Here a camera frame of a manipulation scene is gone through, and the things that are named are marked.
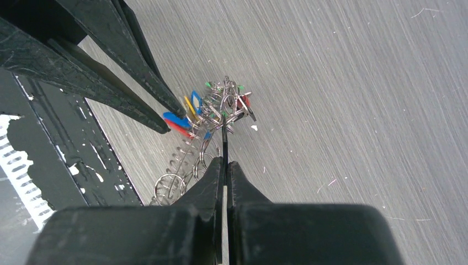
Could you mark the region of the blue key tag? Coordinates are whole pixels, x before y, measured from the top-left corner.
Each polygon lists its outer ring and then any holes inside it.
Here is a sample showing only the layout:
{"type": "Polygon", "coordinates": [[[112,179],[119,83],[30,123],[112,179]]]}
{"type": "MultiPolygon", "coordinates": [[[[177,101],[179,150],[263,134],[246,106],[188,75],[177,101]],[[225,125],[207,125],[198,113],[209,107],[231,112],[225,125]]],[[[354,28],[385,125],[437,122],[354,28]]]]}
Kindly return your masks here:
{"type": "Polygon", "coordinates": [[[162,117],[165,120],[169,120],[170,122],[177,124],[181,128],[185,128],[185,129],[191,128],[191,124],[186,116],[184,118],[179,118],[172,112],[164,112],[162,114],[162,117]]]}

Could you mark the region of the large metal keyring disc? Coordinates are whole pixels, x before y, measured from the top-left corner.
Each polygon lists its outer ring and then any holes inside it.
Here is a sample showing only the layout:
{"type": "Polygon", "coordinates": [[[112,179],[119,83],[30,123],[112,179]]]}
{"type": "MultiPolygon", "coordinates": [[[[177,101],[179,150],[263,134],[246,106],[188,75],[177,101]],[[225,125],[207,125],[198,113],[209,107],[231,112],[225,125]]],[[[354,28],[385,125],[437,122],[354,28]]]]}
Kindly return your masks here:
{"type": "Polygon", "coordinates": [[[233,133],[236,121],[248,116],[256,119],[249,101],[251,92],[245,92],[244,86],[229,76],[205,85],[203,93],[193,90],[188,96],[199,119],[197,123],[188,119],[191,128],[187,130],[194,138],[181,135],[182,143],[172,153],[165,174],[156,180],[150,205],[173,204],[204,175],[211,160],[222,153],[213,139],[216,132],[233,133]]]}

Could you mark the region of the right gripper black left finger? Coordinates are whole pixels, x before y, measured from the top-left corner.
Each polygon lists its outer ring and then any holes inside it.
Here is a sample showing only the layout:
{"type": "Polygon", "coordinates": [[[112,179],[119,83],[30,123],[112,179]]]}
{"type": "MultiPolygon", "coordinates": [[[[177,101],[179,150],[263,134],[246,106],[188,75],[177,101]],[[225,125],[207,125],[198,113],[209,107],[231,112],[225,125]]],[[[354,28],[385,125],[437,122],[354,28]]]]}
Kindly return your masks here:
{"type": "Polygon", "coordinates": [[[224,160],[169,206],[60,210],[36,239],[27,264],[219,264],[224,160]]]}

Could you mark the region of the yellow key tag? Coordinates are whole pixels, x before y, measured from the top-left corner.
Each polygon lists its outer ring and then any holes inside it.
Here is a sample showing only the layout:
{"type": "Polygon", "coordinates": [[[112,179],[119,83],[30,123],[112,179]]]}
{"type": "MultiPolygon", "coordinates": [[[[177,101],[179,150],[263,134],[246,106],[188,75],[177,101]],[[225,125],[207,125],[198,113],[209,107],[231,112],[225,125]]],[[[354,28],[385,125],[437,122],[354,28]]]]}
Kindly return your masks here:
{"type": "Polygon", "coordinates": [[[194,107],[191,104],[190,99],[187,96],[184,96],[184,100],[185,100],[185,107],[187,109],[188,119],[190,119],[190,121],[192,121],[194,123],[197,123],[199,121],[199,119],[198,119],[198,117],[196,115],[194,107]]]}

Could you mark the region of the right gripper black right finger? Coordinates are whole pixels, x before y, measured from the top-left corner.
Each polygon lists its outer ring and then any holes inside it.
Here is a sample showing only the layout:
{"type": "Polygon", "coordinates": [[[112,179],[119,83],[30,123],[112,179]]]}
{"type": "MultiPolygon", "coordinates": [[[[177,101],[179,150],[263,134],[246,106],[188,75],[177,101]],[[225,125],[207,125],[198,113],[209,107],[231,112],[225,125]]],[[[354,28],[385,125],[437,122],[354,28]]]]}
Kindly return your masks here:
{"type": "Polygon", "coordinates": [[[231,264],[403,264],[376,208],[273,203],[236,161],[227,170],[227,223],[231,264]]]}

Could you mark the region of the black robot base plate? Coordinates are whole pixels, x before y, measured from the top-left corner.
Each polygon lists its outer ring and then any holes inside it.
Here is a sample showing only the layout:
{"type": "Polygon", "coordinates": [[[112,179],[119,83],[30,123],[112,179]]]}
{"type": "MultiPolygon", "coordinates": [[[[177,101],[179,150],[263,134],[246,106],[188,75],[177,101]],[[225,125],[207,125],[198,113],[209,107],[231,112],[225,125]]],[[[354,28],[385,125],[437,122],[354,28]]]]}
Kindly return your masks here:
{"type": "MultiPolygon", "coordinates": [[[[33,161],[28,175],[54,213],[75,206],[142,205],[84,98],[3,70],[1,115],[19,117],[7,136],[33,161]]],[[[39,231],[1,168],[1,234],[15,225],[39,231]]]]}

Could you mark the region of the red key tag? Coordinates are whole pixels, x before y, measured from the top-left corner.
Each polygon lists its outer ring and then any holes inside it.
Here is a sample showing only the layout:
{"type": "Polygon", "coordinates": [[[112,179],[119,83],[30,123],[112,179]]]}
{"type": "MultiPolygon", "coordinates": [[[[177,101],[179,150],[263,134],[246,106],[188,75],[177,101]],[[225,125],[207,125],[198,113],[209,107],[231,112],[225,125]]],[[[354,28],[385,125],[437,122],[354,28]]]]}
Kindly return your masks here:
{"type": "Polygon", "coordinates": [[[177,132],[179,132],[181,135],[189,138],[189,139],[193,139],[194,138],[194,135],[192,133],[190,133],[187,129],[177,125],[176,123],[170,121],[169,119],[164,119],[164,121],[166,122],[166,124],[172,129],[172,130],[175,130],[177,132]]]}

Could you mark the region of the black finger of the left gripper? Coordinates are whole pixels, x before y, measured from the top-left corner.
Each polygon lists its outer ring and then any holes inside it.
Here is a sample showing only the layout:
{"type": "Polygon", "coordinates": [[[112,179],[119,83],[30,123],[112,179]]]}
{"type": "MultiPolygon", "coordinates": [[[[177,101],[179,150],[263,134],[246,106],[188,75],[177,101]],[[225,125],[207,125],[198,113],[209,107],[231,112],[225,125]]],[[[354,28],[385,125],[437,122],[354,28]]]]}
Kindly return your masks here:
{"type": "Polygon", "coordinates": [[[46,44],[1,19],[1,68],[107,105],[160,133],[166,122],[106,66],[64,39],[46,44]]]}
{"type": "Polygon", "coordinates": [[[134,35],[121,1],[58,1],[96,44],[167,110],[182,118],[184,107],[157,77],[134,35]]]}

